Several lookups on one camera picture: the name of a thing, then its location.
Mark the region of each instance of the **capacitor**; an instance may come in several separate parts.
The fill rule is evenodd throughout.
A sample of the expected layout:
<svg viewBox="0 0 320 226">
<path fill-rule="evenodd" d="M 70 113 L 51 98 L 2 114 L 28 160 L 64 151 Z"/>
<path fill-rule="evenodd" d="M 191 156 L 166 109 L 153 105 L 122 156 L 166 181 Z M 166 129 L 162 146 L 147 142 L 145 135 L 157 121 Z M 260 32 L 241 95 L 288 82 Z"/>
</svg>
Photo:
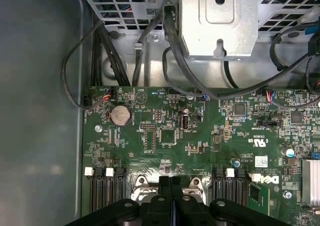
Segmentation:
<svg viewBox="0 0 320 226">
<path fill-rule="evenodd" d="M 186 96 L 186 98 L 187 98 L 188 100 L 193 100 L 195 97 L 194 97 L 194 96 Z"/>
<path fill-rule="evenodd" d="M 290 147 L 284 147 L 283 149 L 281 149 L 281 154 L 287 157 L 294 157 L 295 151 Z"/>
<path fill-rule="evenodd" d="M 232 158 L 232 159 L 230 160 L 230 162 L 231 162 L 231 164 L 232 164 L 234 167 L 240 167 L 240 162 L 239 162 L 238 159 Z"/>
<path fill-rule="evenodd" d="M 189 114 L 190 110 L 189 110 L 188 107 L 182 107 L 182 108 L 181 108 L 181 112 L 182 112 L 183 114 Z"/>
</svg>

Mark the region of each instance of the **screw hole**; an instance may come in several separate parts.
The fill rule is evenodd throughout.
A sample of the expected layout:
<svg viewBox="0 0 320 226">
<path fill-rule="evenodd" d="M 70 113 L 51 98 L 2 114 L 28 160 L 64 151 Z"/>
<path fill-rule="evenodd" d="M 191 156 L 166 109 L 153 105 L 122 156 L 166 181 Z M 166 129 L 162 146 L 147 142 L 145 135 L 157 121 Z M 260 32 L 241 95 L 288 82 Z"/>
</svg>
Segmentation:
<svg viewBox="0 0 320 226">
<path fill-rule="evenodd" d="M 218 5 L 223 5 L 225 1 L 226 0 L 215 0 L 215 3 L 217 3 Z"/>
</svg>

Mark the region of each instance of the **connector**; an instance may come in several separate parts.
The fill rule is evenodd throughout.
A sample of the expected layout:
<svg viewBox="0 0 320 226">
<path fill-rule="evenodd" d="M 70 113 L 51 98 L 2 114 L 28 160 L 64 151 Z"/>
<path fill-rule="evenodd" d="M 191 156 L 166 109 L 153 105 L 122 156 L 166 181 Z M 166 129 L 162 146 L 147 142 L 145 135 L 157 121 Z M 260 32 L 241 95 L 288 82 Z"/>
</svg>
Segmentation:
<svg viewBox="0 0 320 226">
<path fill-rule="evenodd" d="M 320 153 L 319 152 L 312 152 L 311 157 L 313 159 L 320 159 Z"/>
</svg>

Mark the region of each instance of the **chip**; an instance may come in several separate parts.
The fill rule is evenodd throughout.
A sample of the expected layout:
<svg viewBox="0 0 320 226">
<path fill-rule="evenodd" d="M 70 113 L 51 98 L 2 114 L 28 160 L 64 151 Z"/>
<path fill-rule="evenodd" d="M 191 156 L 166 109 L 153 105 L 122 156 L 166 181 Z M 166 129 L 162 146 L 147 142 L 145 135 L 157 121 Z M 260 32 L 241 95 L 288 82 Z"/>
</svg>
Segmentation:
<svg viewBox="0 0 320 226">
<path fill-rule="evenodd" d="M 292 165 L 295 165 L 296 163 L 297 163 L 296 158 L 294 157 L 288 158 L 288 165 L 292 166 Z"/>
<path fill-rule="evenodd" d="M 250 196 L 257 202 L 259 202 L 259 189 L 254 186 L 250 186 Z"/>
<path fill-rule="evenodd" d="M 220 151 L 221 150 L 221 145 L 220 144 L 213 145 L 212 150 L 213 151 L 217 151 L 217 152 Z"/>
<path fill-rule="evenodd" d="M 234 114 L 239 116 L 246 115 L 246 105 L 245 104 L 235 104 L 234 105 Z"/>
<path fill-rule="evenodd" d="M 161 130 L 161 143 L 162 144 L 175 144 L 176 134 L 175 130 Z"/>
<path fill-rule="evenodd" d="M 213 136 L 214 142 L 217 144 L 220 144 L 222 141 L 222 136 L 221 135 L 215 135 Z"/>
<path fill-rule="evenodd" d="M 291 124 L 302 124 L 303 113 L 299 111 L 291 112 Z"/>
</svg>

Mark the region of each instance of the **wire bundle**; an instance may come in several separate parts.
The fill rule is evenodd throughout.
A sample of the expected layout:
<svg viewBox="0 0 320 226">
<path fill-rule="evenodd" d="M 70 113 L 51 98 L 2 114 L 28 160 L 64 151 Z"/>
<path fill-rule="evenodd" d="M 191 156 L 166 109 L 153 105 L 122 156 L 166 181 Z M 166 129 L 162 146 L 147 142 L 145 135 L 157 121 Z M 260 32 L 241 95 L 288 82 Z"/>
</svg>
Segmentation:
<svg viewBox="0 0 320 226">
<path fill-rule="evenodd" d="M 267 91 L 266 98 L 268 102 L 271 102 L 275 98 L 276 92 L 275 91 Z"/>
</svg>

